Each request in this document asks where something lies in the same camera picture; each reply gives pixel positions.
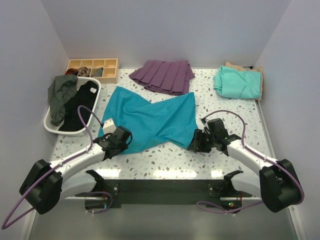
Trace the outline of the mint green folded shirt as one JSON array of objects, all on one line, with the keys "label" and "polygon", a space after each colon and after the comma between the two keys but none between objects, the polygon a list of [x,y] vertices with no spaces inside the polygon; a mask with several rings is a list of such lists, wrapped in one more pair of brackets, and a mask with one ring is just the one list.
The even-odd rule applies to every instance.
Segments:
[{"label": "mint green folded shirt", "polygon": [[213,88],[224,98],[254,100],[261,96],[260,80],[259,72],[221,66],[214,77]]}]

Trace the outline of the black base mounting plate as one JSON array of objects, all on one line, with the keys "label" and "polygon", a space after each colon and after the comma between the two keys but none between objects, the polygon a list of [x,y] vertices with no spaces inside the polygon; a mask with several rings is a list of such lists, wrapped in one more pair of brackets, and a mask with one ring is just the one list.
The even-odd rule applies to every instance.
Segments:
[{"label": "black base mounting plate", "polygon": [[112,208],[122,205],[195,205],[199,201],[211,202],[229,208],[221,198],[248,196],[235,190],[223,179],[105,179],[99,181],[90,193],[78,193],[77,197],[92,197],[96,201],[85,202],[85,206],[101,207],[102,194],[106,191],[113,197]]}]

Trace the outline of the teal t shirt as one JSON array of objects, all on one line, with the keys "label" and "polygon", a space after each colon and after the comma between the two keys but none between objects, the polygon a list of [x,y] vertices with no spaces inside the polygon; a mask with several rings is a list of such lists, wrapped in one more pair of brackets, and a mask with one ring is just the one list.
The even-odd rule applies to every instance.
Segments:
[{"label": "teal t shirt", "polygon": [[170,142],[187,149],[198,128],[194,93],[151,103],[139,94],[116,87],[108,100],[102,121],[131,131],[133,140],[124,154],[135,154]]}]

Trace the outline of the red black fabric roll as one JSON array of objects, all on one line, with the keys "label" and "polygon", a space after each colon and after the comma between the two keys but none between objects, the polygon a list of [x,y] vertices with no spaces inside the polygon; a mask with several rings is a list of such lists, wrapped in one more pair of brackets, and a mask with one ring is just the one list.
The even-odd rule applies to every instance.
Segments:
[{"label": "red black fabric roll", "polygon": [[75,75],[77,76],[78,75],[78,69],[77,68],[69,68],[66,70],[65,74],[66,75]]}]

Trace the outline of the patterned brown fabric roll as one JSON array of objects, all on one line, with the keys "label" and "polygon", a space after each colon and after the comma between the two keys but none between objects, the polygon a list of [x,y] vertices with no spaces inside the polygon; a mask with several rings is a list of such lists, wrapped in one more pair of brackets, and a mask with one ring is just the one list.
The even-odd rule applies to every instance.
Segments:
[{"label": "patterned brown fabric roll", "polygon": [[91,69],[84,66],[78,69],[77,76],[78,77],[90,77],[91,75]]}]

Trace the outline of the white laundry basket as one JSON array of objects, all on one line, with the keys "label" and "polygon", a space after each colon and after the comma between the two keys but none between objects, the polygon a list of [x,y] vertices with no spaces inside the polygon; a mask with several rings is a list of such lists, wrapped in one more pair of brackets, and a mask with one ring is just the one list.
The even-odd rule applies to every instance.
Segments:
[{"label": "white laundry basket", "polygon": [[[95,110],[97,108],[97,104],[99,101],[99,96],[101,93],[101,88],[102,88],[101,83],[97,79],[92,78],[92,77],[78,76],[76,89],[79,90],[79,88],[88,81],[92,81],[95,84],[97,84],[97,90],[96,90],[97,95],[96,95],[96,98],[94,101],[94,105],[91,108],[91,111],[93,113],[95,113]],[[64,135],[64,136],[73,136],[73,137],[86,135],[86,129],[84,127],[78,131],[60,131],[59,128],[63,125],[63,123],[64,122],[62,121],[58,126],[55,126],[52,124],[52,116],[50,113],[50,107],[48,107],[46,115],[43,119],[43,126],[48,132],[53,133],[53,134]]]}]

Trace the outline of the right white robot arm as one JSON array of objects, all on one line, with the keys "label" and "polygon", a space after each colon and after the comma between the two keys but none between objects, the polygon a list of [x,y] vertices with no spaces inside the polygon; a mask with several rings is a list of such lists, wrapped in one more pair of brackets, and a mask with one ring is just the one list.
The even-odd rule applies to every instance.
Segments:
[{"label": "right white robot arm", "polygon": [[214,188],[218,194],[230,197],[239,192],[251,194],[260,198],[273,213],[303,201],[304,191],[289,160],[277,160],[250,147],[240,136],[229,134],[219,118],[207,121],[203,130],[196,129],[187,149],[209,153],[213,148],[239,161],[259,178],[258,182],[236,179],[243,171],[235,170],[223,177],[221,187]]}]

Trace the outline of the tan folded cloth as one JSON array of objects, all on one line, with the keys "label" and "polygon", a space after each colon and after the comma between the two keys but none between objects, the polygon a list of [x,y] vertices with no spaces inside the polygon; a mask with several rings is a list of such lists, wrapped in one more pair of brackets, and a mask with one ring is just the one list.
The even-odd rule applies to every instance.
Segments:
[{"label": "tan folded cloth", "polygon": [[260,86],[259,86],[259,92],[260,92],[260,97],[254,98],[256,101],[261,101],[262,100],[262,93],[263,93],[263,81],[264,81],[264,76],[263,76],[263,69],[261,66],[254,67],[254,66],[239,66],[235,64],[231,64],[230,62],[226,62],[225,67],[229,67],[232,69],[235,69],[237,71],[247,71],[247,72],[258,72],[260,73]]}]

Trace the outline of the wooden compartment organizer box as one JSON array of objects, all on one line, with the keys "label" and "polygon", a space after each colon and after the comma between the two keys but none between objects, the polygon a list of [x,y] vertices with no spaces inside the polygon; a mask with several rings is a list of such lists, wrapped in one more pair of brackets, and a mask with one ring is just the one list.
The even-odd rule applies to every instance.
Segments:
[{"label": "wooden compartment organizer box", "polygon": [[101,84],[116,84],[119,72],[118,58],[70,59],[65,74],[89,77]]}]

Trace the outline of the dark green garment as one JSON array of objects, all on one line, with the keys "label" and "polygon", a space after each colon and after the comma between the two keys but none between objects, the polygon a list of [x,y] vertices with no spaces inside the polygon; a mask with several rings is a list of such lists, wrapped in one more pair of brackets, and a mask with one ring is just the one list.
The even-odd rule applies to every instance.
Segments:
[{"label": "dark green garment", "polygon": [[56,76],[47,89],[51,123],[58,126],[66,115],[65,104],[77,93],[78,77],[73,74]]}]

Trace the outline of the purple pleated skirt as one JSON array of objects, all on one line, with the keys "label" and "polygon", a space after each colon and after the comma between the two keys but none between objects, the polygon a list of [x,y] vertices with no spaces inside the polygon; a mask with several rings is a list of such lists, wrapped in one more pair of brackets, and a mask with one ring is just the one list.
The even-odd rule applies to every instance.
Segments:
[{"label": "purple pleated skirt", "polygon": [[189,93],[190,81],[195,77],[187,60],[148,60],[143,67],[129,74],[129,78],[154,93],[181,96]]}]

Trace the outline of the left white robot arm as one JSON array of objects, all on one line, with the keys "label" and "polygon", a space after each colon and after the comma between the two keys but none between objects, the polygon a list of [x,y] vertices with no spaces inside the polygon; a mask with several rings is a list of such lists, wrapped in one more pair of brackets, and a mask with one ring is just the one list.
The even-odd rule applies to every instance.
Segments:
[{"label": "left white robot arm", "polygon": [[104,190],[103,179],[90,171],[80,183],[73,176],[82,170],[112,159],[128,148],[132,133],[118,126],[113,133],[106,133],[93,140],[93,143],[67,158],[46,162],[38,160],[32,166],[22,183],[19,193],[39,213],[45,214],[65,198],[88,192],[99,196]]}]

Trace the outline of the dark grey fabric roll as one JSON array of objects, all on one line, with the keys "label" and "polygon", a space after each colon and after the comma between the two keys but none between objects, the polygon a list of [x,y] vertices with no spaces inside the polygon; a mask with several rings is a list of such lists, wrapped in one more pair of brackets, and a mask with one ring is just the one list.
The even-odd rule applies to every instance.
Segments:
[{"label": "dark grey fabric roll", "polygon": [[100,68],[93,68],[91,70],[91,77],[92,78],[101,78],[103,76],[103,67]]}]

